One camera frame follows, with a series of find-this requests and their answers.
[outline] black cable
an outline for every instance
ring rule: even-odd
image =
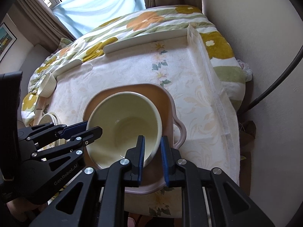
[[[281,74],[281,76],[266,90],[264,91],[258,98],[253,100],[243,111],[241,111],[238,115],[242,115],[248,110],[252,109],[256,106],[261,100],[263,100],[266,96],[268,96],[275,88],[277,88],[288,76],[289,74],[296,68],[299,62],[303,58],[303,45],[297,53],[296,57],[290,63],[290,65],[285,69],[285,71]]]

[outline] ceramic bowl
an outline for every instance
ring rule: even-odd
[[[141,83],[104,89],[97,93],[87,104],[83,114],[83,121],[88,121],[96,106],[98,106],[98,104],[107,97],[124,91],[139,93],[146,96],[154,103],[162,120],[162,135],[167,136],[171,147],[179,149],[185,142],[186,128],[177,117],[174,99],[165,88],[158,84]],[[173,124],[175,124],[180,130],[180,136],[176,133],[175,139]],[[90,159],[86,147],[84,147],[84,159],[87,166],[98,169],[96,164]],[[151,194],[162,189],[164,186],[165,181],[163,176],[161,151],[158,149],[155,157],[143,170],[141,186],[139,188],[126,187],[125,193]]]
[[[42,80],[38,88],[37,94],[39,96],[48,98],[52,95],[56,86],[57,86],[57,81],[55,77],[52,75],[52,73],[48,72],[45,75],[44,79]]]
[[[42,118],[40,119],[39,121],[39,125],[41,124],[46,124],[46,123],[50,123],[50,122],[53,122],[54,125],[56,125],[56,123],[58,122],[56,117],[53,116],[52,114],[44,114],[42,116]],[[58,140],[55,141],[55,142],[52,142],[51,144],[47,145],[46,147],[42,148],[41,150],[44,150],[44,149],[47,149],[47,148],[52,148],[52,147],[55,147],[55,146],[58,146],[59,145],[59,142]]]
[[[87,129],[100,126],[101,138],[87,146],[92,161],[101,169],[123,159],[145,136],[144,166],[155,156],[162,136],[162,121],[156,106],[144,95],[119,92],[104,99],[92,112]]]

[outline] picture frame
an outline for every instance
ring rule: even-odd
[[[0,63],[17,38],[5,23],[0,26]]]

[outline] white wall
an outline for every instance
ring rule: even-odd
[[[202,0],[203,12],[254,75],[252,99],[285,70],[303,44],[303,22],[289,0]],[[303,201],[303,62],[246,119],[257,126],[251,198],[277,227]]]
[[[8,15],[5,16],[4,22],[11,32],[15,35],[17,40],[7,51],[4,58],[0,61],[0,74],[7,72],[18,71],[23,61],[25,60],[28,52],[33,48],[30,43],[17,29],[13,21]]]

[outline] stacked plates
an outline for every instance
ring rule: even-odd
[[[50,123],[50,122],[53,122],[54,125],[59,125],[60,124],[60,120],[57,116],[57,114],[55,112],[49,112],[45,115],[42,116],[40,122],[39,122],[39,125],[41,124],[45,124],[45,123]],[[41,151],[41,150],[45,150],[47,148],[53,148],[55,146],[59,146],[59,145],[62,145],[62,144],[65,144],[65,139],[59,139],[55,142],[52,142],[51,144],[39,149],[38,151]]]

